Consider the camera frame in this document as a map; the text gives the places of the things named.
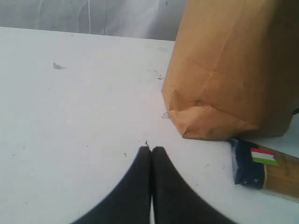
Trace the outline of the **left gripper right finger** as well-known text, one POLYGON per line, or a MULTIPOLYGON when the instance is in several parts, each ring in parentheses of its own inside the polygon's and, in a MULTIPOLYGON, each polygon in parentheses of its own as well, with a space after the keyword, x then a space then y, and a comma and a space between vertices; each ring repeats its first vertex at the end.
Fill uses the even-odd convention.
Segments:
POLYGON ((232 224, 178 173, 164 147, 152 150, 152 197, 156 224, 232 224))

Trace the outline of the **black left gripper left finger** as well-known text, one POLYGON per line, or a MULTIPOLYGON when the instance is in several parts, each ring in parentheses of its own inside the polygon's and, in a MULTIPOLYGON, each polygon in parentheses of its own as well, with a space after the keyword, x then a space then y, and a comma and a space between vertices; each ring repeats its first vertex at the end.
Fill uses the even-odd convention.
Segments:
POLYGON ((151 206, 151 151, 138 153, 117 186, 75 224, 149 224, 151 206))

